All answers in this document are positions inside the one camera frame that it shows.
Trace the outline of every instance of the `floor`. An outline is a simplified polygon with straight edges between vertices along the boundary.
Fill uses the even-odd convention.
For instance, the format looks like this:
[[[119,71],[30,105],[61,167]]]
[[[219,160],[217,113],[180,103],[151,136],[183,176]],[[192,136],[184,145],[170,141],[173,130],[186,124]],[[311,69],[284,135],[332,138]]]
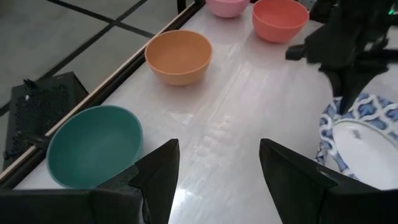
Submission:
[[[0,152],[13,86],[73,71],[91,92],[176,15],[176,0],[0,0]]]

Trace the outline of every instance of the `plastic bowl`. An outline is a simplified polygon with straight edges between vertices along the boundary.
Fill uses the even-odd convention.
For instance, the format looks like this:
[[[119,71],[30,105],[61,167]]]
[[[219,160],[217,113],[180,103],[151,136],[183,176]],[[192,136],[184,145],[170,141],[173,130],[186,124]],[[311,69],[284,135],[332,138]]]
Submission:
[[[216,16],[232,18],[240,15],[250,0],[206,0],[206,4]]]
[[[253,7],[253,26],[265,40],[286,43],[309,20],[307,9],[293,0],[260,0]]]
[[[164,82],[189,85],[204,76],[211,51],[210,42],[201,34],[173,30],[153,39],[145,49],[145,58]]]
[[[142,155],[138,119],[118,106],[95,106],[69,119],[47,150],[52,178],[66,188],[90,189],[133,165]]]

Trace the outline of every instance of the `table surface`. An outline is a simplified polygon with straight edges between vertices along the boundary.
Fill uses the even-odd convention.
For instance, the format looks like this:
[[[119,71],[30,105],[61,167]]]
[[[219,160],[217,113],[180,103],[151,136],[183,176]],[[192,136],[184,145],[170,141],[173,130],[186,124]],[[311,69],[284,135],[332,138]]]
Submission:
[[[258,38],[251,11],[252,5],[240,17],[220,19],[204,7],[182,27],[203,34],[213,46],[200,83],[164,85],[145,63],[104,102],[139,118],[144,154],[169,139],[180,140],[180,175],[169,223],[281,223],[262,176],[260,139],[311,159],[317,152],[319,117],[332,99],[328,79],[304,60],[285,61],[289,45]],[[317,27],[310,21],[290,45]],[[396,30],[390,36],[398,37]],[[365,91],[398,101],[396,71],[393,66]],[[60,186],[43,161],[16,188]]]

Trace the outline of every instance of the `blue and white bowl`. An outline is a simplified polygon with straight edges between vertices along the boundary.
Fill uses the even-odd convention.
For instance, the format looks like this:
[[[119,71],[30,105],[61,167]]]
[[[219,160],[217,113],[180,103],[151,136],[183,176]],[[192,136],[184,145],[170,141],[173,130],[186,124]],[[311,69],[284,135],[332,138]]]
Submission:
[[[398,188],[398,104],[361,93],[341,116],[340,102],[321,115],[315,160],[378,189]]]

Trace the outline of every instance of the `black basket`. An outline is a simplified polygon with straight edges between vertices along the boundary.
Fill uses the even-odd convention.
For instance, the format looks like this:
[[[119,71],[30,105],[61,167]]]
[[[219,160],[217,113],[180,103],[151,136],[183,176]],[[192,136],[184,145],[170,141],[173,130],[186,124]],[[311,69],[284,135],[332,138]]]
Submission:
[[[67,115],[88,92],[73,72],[12,88],[3,169],[31,147],[16,131],[44,135]]]

